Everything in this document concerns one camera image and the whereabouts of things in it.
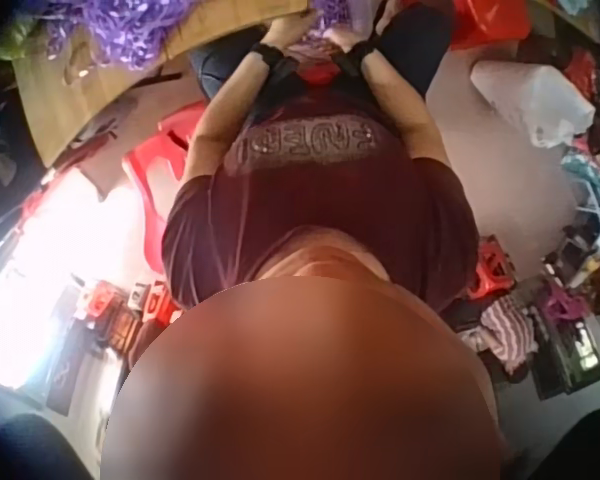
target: plastic bag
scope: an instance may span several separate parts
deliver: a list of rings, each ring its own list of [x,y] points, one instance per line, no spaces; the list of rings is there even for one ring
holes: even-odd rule
[[[593,124],[595,107],[554,67],[483,61],[471,81],[536,147],[570,144]]]

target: red stool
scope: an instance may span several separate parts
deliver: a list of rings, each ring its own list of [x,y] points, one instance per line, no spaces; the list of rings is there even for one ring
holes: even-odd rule
[[[525,0],[454,0],[456,28],[452,50],[506,40],[523,40],[531,33]]]
[[[508,291],[515,284],[513,265],[496,237],[491,235],[481,239],[476,284],[467,289],[469,298],[477,300],[493,292]]]
[[[195,103],[160,122],[159,133],[136,147],[122,159],[122,168],[140,193],[144,209],[144,256],[151,270],[164,273],[162,265],[162,236],[166,221],[155,207],[147,179],[149,166],[158,159],[166,159],[176,180],[184,174],[189,137],[195,130],[204,103]]]

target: wooden table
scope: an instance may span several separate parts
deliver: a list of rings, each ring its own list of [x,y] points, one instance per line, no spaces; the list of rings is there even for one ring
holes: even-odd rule
[[[98,112],[167,60],[228,33],[307,8],[308,0],[207,0],[173,32],[152,68],[132,72],[124,67],[95,67],[71,85],[63,77],[72,48],[52,61],[44,51],[14,61],[20,97],[42,162],[53,166]],[[85,37],[76,35],[71,42],[76,47]]]

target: black wristband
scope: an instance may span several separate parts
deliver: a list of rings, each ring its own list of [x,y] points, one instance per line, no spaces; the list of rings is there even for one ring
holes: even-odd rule
[[[356,43],[353,48],[349,50],[349,53],[347,53],[347,58],[351,60],[358,70],[361,70],[362,60],[364,60],[364,58],[372,53],[375,49],[376,46],[372,42],[365,40],[363,42]]]
[[[359,77],[362,74],[362,60],[375,50],[375,45],[370,41],[356,43],[349,53],[339,52],[331,59],[350,77]]]
[[[251,51],[259,53],[262,56],[264,63],[269,65],[269,68],[272,71],[285,58],[284,53],[282,53],[280,50],[264,43],[256,43],[253,47],[251,47]]]

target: hand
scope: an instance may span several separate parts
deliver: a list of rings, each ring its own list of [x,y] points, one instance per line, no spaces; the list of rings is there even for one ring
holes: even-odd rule
[[[324,32],[322,37],[335,43],[344,53],[349,53],[354,45],[367,40],[364,36],[354,32],[349,27],[344,26],[331,27]]]
[[[298,43],[309,32],[319,14],[320,12],[312,9],[276,18],[271,22],[271,28],[269,28],[269,32],[264,36],[261,43],[266,43],[280,50]]]

